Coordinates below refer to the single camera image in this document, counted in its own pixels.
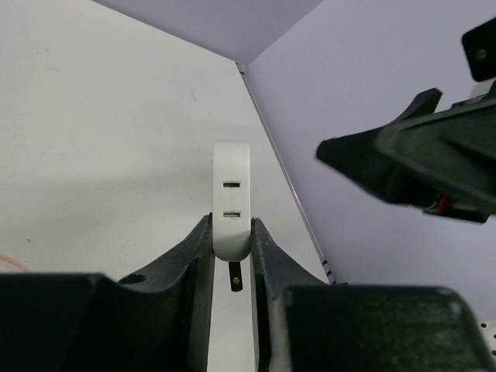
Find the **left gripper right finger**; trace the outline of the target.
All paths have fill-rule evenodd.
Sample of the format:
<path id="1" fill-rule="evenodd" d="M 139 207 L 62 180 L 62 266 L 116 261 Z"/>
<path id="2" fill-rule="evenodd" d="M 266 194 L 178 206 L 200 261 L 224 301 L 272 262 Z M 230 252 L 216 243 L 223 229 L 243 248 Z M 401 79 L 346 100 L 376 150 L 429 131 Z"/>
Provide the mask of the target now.
<path id="1" fill-rule="evenodd" d="M 448 288 L 327 284 L 263 222 L 250 234 L 258 371 L 493 371 L 467 303 Z"/>

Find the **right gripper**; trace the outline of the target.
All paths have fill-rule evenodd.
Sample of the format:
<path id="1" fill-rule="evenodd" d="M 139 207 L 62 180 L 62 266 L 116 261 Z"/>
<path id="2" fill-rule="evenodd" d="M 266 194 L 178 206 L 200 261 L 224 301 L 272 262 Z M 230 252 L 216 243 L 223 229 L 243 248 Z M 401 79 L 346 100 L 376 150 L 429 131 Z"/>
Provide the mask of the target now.
<path id="1" fill-rule="evenodd" d="M 495 90 L 438 112 L 417 94 L 392 122 L 322 141 L 316 158 L 389 204 L 485 223 L 495 214 Z"/>

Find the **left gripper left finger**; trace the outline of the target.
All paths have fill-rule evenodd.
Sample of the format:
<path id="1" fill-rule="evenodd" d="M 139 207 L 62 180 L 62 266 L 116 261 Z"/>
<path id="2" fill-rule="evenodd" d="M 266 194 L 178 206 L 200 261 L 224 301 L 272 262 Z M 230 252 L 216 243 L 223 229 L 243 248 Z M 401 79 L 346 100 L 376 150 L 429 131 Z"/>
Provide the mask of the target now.
<path id="1" fill-rule="evenodd" d="M 204 371 L 212 314 L 212 219 L 145 267 L 3 274 L 3 371 Z"/>

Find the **small white plug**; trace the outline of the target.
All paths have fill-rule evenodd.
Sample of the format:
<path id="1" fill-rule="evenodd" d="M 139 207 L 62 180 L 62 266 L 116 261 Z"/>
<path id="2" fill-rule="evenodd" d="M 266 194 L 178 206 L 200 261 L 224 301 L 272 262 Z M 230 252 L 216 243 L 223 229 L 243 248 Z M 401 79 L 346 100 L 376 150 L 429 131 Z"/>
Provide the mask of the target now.
<path id="1" fill-rule="evenodd" d="M 213 251 L 229 266 L 231 291 L 240 292 L 241 262 L 250 253 L 250 145 L 244 141 L 215 142 L 212 165 Z"/>

